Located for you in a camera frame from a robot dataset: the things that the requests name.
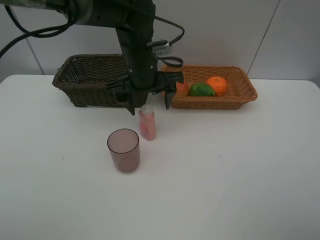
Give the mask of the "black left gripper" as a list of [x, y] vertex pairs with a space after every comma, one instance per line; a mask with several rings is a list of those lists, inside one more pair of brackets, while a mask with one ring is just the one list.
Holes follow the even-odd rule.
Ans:
[[158, 94], [164, 91], [165, 107], [169, 110], [171, 101], [177, 92], [176, 82], [184, 82], [182, 72], [157, 71], [148, 76], [122, 74], [107, 83], [105, 89], [108, 93], [115, 94], [117, 103], [134, 116], [135, 107], [132, 94]]

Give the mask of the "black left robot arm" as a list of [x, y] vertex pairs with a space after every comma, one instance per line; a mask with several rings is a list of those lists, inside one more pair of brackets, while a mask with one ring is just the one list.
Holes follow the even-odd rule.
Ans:
[[7, 11], [12, 6], [53, 10], [63, 14], [62, 25], [34, 31], [22, 29], [22, 35], [10, 41], [5, 54], [28, 37], [50, 38], [72, 25], [114, 28], [121, 54], [86, 54], [69, 57], [56, 73], [53, 85], [63, 91], [76, 107], [122, 107], [131, 114], [143, 106], [149, 94], [164, 93], [170, 106], [176, 83], [182, 72], [158, 70], [158, 61], [181, 68], [179, 57], [156, 55], [156, 48], [170, 47], [171, 41], [153, 41], [156, 7], [151, 0], [3, 0]]

